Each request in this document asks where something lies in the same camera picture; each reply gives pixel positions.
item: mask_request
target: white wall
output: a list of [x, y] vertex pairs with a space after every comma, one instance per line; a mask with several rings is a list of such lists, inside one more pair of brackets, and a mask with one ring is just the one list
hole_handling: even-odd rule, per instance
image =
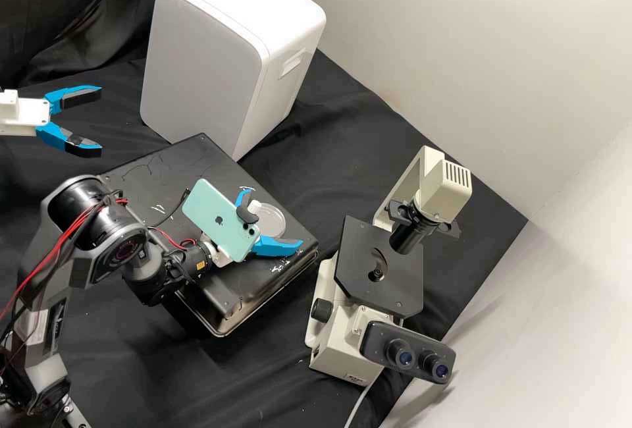
[[630, 116], [632, 0], [314, 0], [321, 49], [532, 217]]
[[382, 428], [632, 426], [632, 122], [528, 223]]

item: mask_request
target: smartphone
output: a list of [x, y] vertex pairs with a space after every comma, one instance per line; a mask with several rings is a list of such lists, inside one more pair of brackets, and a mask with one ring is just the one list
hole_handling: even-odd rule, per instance
[[232, 260], [243, 261], [261, 231], [237, 216], [237, 207], [206, 179], [199, 179], [182, 204], [185, 216]]

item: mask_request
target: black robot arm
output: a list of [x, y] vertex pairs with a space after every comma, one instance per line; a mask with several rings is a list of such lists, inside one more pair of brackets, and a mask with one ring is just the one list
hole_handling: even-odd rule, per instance
[[140, 301], [152, 306], [211, 267], [206, 244], [169, 251], [126, 205], [95, 176], [68, 180], [41, 203], [39, 229], [0, 314], [13, 310], [0, 341], [1, 391], [26, 415], [89, 428], [70, 400], [58, 353], [72, 288], [89, 288], [120, 269]]

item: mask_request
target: black fabric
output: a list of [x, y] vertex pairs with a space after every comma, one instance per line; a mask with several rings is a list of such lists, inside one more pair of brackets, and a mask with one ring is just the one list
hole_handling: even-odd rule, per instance
[[[83, 160], [34, 138], [0, 139], [0, 301], [38, 226], [40, 200], [62, 180], [101, 173], [165, 146], [138, 113], [141, 61], [25, 88], [103, 87], [101, 101], [69, 109], [59, 122], [97, 140], [103, 156]], [[345, 213], [370, 220], [423, 144], [420, 133], [375, 94], [317, 53], [290, 116], [241, 160], [321, 243], [336, 248]], [[424, 311], [407, 321], [441, 337], [525, 224], [516, 210], [474, 178], [459, 216], [461, 240], [425, 244]], [[360, 388], [307, 368], [303, 344], [316, 268], [222, 339], [197, 339], [163, 308], [145, 308], [118, 277], [73, 294], [61, 354], [73, 399], [95, 427], [343, 426]], [[385, 371], [354, 426], [378, 426], [408, 379]]]
[[0, 86], [145, 56], [154, 0], [0, 1]]

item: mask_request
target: white air purifier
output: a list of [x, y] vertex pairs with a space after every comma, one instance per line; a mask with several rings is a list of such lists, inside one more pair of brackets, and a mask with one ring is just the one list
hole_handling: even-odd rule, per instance
[[141, 117], [238, 160], [287, 117], [324, 27], [311, 0], [156, 0]]

